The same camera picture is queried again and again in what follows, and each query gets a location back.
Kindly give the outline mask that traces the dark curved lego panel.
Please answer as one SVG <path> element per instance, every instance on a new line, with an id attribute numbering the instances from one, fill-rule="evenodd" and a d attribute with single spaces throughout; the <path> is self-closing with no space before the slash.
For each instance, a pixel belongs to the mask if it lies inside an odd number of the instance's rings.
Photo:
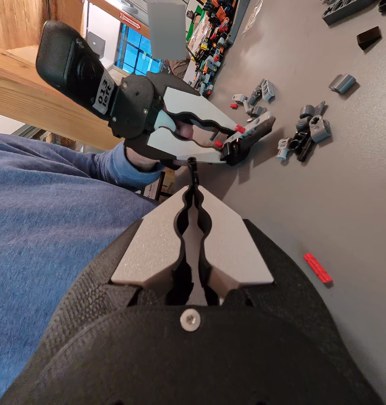
<path id="1" fill-rule="evenodd" d="M 271 112 L 266 112 L 244 127 L 244 132 L 239 139 L 241 144 L 254 145 L 260 139 L 268 135 L 273 128 L 276 117 Z"/>

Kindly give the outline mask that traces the small grey lego brick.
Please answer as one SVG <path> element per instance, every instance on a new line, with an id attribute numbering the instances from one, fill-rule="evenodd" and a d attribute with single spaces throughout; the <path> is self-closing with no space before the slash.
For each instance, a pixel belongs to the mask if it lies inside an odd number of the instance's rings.
<path id="1" fill-rule="evenodd" d="M 339 74 L 329 85 L 328 88 L 337 94 L 345 94 L 355 83 L 355 77 L 350 74 Z"/>

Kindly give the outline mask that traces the wooden ceiling beams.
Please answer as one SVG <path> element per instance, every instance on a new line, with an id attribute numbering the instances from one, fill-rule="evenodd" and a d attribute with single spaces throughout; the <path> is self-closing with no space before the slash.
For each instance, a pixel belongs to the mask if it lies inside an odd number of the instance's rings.
<path id="1" fill-rule="evenodd" d="M 108 125 L 46 84 L 34 55 L 44 21 L 83 31 L 84 1 L 0 1 L 0 115 L 101 150 L 120 143 Z"/>

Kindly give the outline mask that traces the small light grey lego connector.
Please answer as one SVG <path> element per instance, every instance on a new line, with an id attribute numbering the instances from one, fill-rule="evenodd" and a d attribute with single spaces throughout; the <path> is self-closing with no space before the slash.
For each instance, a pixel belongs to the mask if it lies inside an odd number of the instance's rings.
<path id="1" fill-rule="evenodd" d="M 290 145 L 291 141 L 292 141 L 292 137 L 279 140 L 278 146 L 277 146 L 278 154 L 276 156 L 279 161 L 285 161 L 287 159 L 287 154 L 290 151 L 289 145 Z"/>

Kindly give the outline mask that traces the long black lego axle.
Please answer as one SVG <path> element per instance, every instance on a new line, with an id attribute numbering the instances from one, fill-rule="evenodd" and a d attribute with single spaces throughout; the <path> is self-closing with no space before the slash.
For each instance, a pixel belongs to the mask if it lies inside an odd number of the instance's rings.
<path id="1" fill-rule="evenodd" d="M 187 159 L 187 165 L 190 174 L 191 189 L 193 192 L 197 191 L 197 187 L 200 185 L 199 177 L 197 174 L 197 161 L 195 157 L 190 157 Z"/>

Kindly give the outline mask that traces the person's blue clothing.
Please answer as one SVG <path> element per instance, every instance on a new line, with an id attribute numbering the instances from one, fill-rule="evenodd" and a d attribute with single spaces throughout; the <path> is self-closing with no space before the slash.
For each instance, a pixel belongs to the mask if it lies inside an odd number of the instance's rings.
<path id="1" fill-rule="evenodd" d="M 155 203 L 56 172 L 49 144 L 0 134 L 0 398 L 89 262 Z"/>

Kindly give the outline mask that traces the dark grey angled lego beam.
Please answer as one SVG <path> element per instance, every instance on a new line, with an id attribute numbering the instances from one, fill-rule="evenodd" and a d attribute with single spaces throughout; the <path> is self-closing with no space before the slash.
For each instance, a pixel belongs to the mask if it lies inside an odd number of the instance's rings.
<path id="1" fill-rule="evenodd" d="M 369 7 L 372 3 L 374 0 L 337 0 L 329 4 L 322 14 L 322 19 L 328 26 L 331 26 Z"/>

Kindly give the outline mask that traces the person's left hand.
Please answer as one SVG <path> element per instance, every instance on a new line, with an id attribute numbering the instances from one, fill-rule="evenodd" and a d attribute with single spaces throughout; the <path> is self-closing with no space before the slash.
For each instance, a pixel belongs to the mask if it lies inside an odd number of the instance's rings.
<path id="1" fill-rule="evenodd" d="M 176 121 L 175 122 L 176 129 L 175 129 L 175 134 L 176 136 L 187 139 L 187 140 L 193 140 L 193 134 L 194 134 L 194 127 L 191 124 L 187 124 L 184 122 Z"/>

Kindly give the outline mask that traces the partly built lego model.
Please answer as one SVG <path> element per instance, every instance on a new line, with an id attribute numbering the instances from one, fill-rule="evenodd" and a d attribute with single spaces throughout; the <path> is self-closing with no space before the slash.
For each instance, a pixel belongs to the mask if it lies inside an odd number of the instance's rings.
<path id="1" fill-rule="evenodd" d="M 190 62 L 184 81 L 208 98 L 221 70 L 227 48 L 234 44 L 249 0 L 205 1 L 201 19 L 190 37 Z"/>

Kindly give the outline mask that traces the cluster of dark lego connectors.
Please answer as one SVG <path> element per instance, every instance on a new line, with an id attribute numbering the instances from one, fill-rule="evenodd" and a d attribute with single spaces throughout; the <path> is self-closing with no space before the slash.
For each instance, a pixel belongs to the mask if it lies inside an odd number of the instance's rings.
<path id="1" fill-rule="evenodd" d="M 317 106 L 304 105 L 300 109 L 296 133 L 288 144 L 290 151 L 301 163 L 306 162 L 313 147 L 332 136 L 330 123 L 323 118 L 327 104 L 322 101 Z"/>

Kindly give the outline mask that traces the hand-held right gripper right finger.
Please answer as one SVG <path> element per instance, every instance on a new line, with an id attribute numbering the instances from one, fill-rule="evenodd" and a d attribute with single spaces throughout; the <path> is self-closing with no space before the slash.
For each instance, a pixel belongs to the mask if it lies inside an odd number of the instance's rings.
<path id="1" fill-rule="evenodd" d="M 272 284 L 242 217 L 201 185 L 195 186 L 194 202 L 203 233 L 198 271 L 207 304 L 219 304 L 232 290 Z"/>

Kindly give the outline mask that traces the black angled lego piece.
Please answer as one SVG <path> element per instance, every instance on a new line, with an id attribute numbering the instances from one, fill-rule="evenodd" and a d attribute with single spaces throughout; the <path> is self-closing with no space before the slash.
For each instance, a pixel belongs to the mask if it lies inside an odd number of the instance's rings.
<path id="1" fill-rule="evenodd" d="M 235 166 L 246 159 L 250 149 L 251 146 L 249 146 L 246 138 L 236 138 L 235 140 L 227 141 L 221 149 L 220 162 L 229 166 Z"/>

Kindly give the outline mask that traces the small clear plastic bag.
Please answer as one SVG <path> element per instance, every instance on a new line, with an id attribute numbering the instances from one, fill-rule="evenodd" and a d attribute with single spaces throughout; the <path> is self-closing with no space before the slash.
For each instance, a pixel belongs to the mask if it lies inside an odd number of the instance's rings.
<path id="1" fill-rule="evenodd" d="M 244 8 L 244 14 L 243 14 L 243 16 L 245 18 L 249 17 L 254 10 L 257 10 L 258 6 L 262 7 L 262 4 L 263 4 L 263 0 L 248 0 L 246 2 L 247 2 L 247 4 Z"/>

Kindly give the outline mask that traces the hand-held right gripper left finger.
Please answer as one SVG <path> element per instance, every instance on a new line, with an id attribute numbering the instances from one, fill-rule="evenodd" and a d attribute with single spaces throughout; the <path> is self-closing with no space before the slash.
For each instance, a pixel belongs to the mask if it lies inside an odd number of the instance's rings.
<path id="1" fill-rule="evenodd" d="M 193 188 L 185 186 L 142 218 L 112 283 L 154 291 L 166 304 L 187 303 L 193 282 L 183 235 L 192 200 Z"/>

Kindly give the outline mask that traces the window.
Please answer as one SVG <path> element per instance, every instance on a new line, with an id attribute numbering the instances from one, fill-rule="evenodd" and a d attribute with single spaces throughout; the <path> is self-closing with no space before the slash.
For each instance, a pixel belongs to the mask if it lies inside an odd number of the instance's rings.
<path id="1" fill-rule="evenodd" d="M 136 75 L 160 73 L 163 67 L 162 60 L 151 55 L 150 40 L 123 23 L 120 24 L 114 65 Z"/>

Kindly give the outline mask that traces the long light grey lego beam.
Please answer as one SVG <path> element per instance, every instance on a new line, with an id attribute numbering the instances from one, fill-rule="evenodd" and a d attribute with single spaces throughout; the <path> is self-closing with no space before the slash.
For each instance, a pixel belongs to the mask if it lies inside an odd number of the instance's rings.
<path id="1" fill-rule="evenodd" d="M 228 136 L 228 137 L 226 138 L 226 140 L 223 142 L 223 144 L 226 143 L 227 141 L 231 141 L 231 140 L 235 140 L 236 138 L 239 138 L 240 135 L 241 135 L 241 133 L 235 132 L 234 134 Z"/>

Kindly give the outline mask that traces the small black lego slope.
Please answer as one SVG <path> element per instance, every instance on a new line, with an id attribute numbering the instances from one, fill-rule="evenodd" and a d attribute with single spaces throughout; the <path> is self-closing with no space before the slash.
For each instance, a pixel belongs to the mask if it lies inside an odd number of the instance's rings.
<path id="1" fill-rule="evenodd" d="M 373 27 L 357 35 L 357 44 L 363 51 L 382 38 L 379 26 Z"/>

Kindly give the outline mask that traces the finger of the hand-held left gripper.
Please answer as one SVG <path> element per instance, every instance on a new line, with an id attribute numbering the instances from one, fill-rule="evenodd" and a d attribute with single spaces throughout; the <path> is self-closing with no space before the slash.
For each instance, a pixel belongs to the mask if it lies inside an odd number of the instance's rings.
<path id="1" fill-rule="evenodd" d="M 207 131 L 217 130 L 232 135 L 236 123 L 200 94 L 167 87 L 163 97 L 164 111 L 161 126 L 175 133 L 176 121 L 197 126 Z"/>
<path id="2" fill-rule="evenodd" d="M 182 140 L 166 127 L 146 133 L 146 154 L 156 161 L 170 160 L 187 162 L 196 158 L 198 163 L 221 164 L 221 152 L 213 147 L 204 147 L 194 140 Z"/>

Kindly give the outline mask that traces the cluster of grey lego connectors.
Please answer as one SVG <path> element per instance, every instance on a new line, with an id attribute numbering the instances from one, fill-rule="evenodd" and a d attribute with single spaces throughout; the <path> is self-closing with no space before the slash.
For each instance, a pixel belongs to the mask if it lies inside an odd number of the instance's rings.
<path id="1" fill-rule="evenodd" d="M 263 79 L 261 83 L 254 89 L 249 99 L 245 99 L 243 101 L 243 107 L 246 114 L 249 116 L 247 123 L 251 123 L 267 111 L 265 107 L 257 105 L 259 100 L 262 99 L 269 102 L 274 97 L 275 93 L 273 83 L 267 79 Z"/>

